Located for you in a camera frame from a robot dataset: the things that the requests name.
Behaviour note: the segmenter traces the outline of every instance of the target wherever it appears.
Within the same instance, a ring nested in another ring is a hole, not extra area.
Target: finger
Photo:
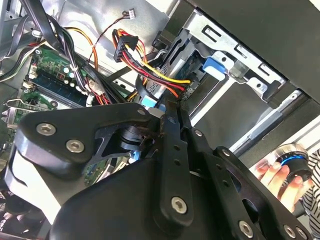
[[[281,186],[284,184],[287,176],[289,175],[290,169],[287,165],[284,165],[272,178],[271,182],[268,185],[269,191],[275,196],[278,197],[278,193],[281,189]]]
[[[281,164],[279,162],[275,162],[272,167],[270,167],[266,173],[264,174],[263,178],[261,178],[261,183],[268,187],[271,180],[277,174],[277,172],[281,169]]]
[[[286,187],[283,195],[280,198],[280,202],[290,211],[293,212],[295,210],[296,196],[302,188],[302,177],[296,176],[292,182]]]
[[[308,179],[307,181],[305,181],[303,184],[302,184],[302,187],[300,187],[298,193],[296,194],[296,197],[295,197],[295,201],[294,201],[294,204],[296,204],[300,198],[302,198],[303,195],[305,195],[305,193],[313,186],[313,182],[310,179]]]
[[[268,165],[264,165],[262,167],[258,167],[257,169],[254,170],[253,175],[261,180],[261,178],[265,175],[265,173],[267,172],[267,170],[269,169]]]

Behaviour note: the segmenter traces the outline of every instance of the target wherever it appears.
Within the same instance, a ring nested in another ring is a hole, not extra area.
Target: red wire
[[[129,58],[128,58],[128,56],[127,56],[127,54],[124,52],[123,53],[123,56],[124,56],[124,58],[125,58],[125,60],[128,62],[128,63],[130,63],[130,60],[129,60]],[[139,73],[141,73],[141,74],[143,74],[143,75],[145,75],[146,77],[148,77],[148,78],[150,78],[150,79],[154,79],[153,78],[153,76],[151,76],[151,75],[149,75],[145,70],[143,70],[143,69],[139,69],[139,68],[137,68],[135,65],[133,65],[133,64],[130,64],[136,71],[138,71]],[[174,84],[174,83],[171,83],[171,82],[165,82],[165,83],[163,83],[163,84],[166,84],[166,85],[169,85],[169,86],[171,86],[171,87],[174,87],[174,88],[177,88],[177,89],[179,89],[179,90],[181,90],[181,91],[184,91],[185,90],[185,88],[183,87],[183,86],[180,86],[180,85],[177,85],[177,84]]]

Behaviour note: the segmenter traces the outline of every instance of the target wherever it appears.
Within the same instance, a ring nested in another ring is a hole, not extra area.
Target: black cable
[[[112,104],[117,103],[126,103],[125,98],[111,85],[110,82],[107,82],[105,77],[101,75],[94,67],[88,64],[88,61],[84,60],[77,53],[75,54],[76,61],[79,66],[83,66],[83,70],[96,82],[99,84],[102,89],[105,90],[105,94],[108,100]]]
[[[20,43],[20,40],[21,40],[21,37],[24,33],[26,23],[28,21],[30,21],[29,16],[24,16],[23,18],[21,18],[21,20],[20,20],[20,22],[19,22],[18,26],[16,27],[16,30],[13,34],[10,49],[5,57],[10,58],[16,53],[18,46],[19,46],[19,43]]]
[[[151,59],[154,59],[157,56],[158,52],[151,52],[149,54],[146,55],[146,59],[149,61]],[[157,65],[159,65],[162,62],[161,58],[157,58],[154,59],[153,61],[151,61],[149,63],[150,66],[152,67],[156,67]],[[128,66],[125,66],[124,68],[121,68],[120,70],[112,73],[109,76],[106,76],[104,79],[106,82],[108,83],[112,83],[114,80],[117,80],[119,78],[121,78],[123,75],[129,73],[132,69]]]
[[[104,29],[104,31],[99,35],[99,37],[98,37],[97,40],[95,41],[94,47],[97,46],[97,44],[98,44],[99,40],[102,38],[102,36],[103,36],[113,25],[115,25],[116,23],[120,22],[120,21],[123,20],[123,19],[130,19],[129,13],[128,13],[127,11],[123,11],[123,12],[122,12],[122,15],[123,15],[122,17],[119,17],[119,18],[116,19],[113,23],[111,23],[108,27],[106,27],[106,28]],[[94,54],[94,52],[92,51],[91,54],[90,54],[90,56],[89,56],[89,59],[88,59],[89,62],[90,62],[90,59],[91,59],[91,57],[92,57],[93,54]]]
[[[138,94],[140,95],[141,98],[144,98],[145,96],[148,96],[149,98],[151,98],[152,100],[155,100],[156,102],[158,101],[158,98],[156,98],[155,96],[152,95],[151,92],[149,92],[146,87],[143,85],[143,81],[141,80],[140,75],[138,75],[136,77],[135,80],[135,89],[138,92]]]
[[[25,47],[24,49],[22,49],[22,51],[20,52],[17,61],[14,63],[14,66],[6,73],[4,73],[3,75],[0,76],[0,81],[11,76],[12,74],[14,74],[17,69],[19,68],[24,56],[31,50],[33,49],[33,47]]]
[[[40,0],[20,0],[27,14],[32,18],[34,24],[42,32],[44,39],[55,49],[61,49],[61,43],[51,28],[47,14]]]

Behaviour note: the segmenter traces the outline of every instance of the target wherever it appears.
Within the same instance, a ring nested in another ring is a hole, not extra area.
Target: black robotic arm
[[[212,150],[186,111],[165,107],[162,116],[136,103],[28,114],[5,181],[43,210],[51,240],[312,239],[232,152]],[[130,151],[140,160],[85,188],[87,165]]]

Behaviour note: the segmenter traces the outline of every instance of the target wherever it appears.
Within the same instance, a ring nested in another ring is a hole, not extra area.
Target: green circuit board
[[[21,95],[21,100],[26,104],[34,105],[34,107],[23,104],[20,101],[17,101],[16,107],[20,108],[20,109],[16,110],[16,113],[14,116],[13,124],[15,124],[15,125],[17,125],[25,115],[31,113],[31,111],[28,111],[28,110],[33,110],[33,111],[38,112],[38,111],[44,111],[44,109],[48,109],[48,110],[55,109],[50,104],[50,102],[48,102],[44,97],[42,97],[40,95],[40,93],[37,91],[32,91],[32,92],[28,92],[28,93],[23,92]]]
[[[70,62],[63,57],[59,56],[55,51],[47,49],[45,47],[39,48],[40,54],[35,54],[34,60],[36,62],[37,70],[42,70],[51,76],[55,76],[57,79],[69,80],[73,78],[69,77],[68,73],[64,72],[64,69],[70,69]],[[87,73],[84,70],[81,70],[83,76],[86,76]]]
[[[104,172],[107,164],[107,159],[96,164],[90,165],[85,170],[84,184],[88,187],[94,184],[100,175]]]

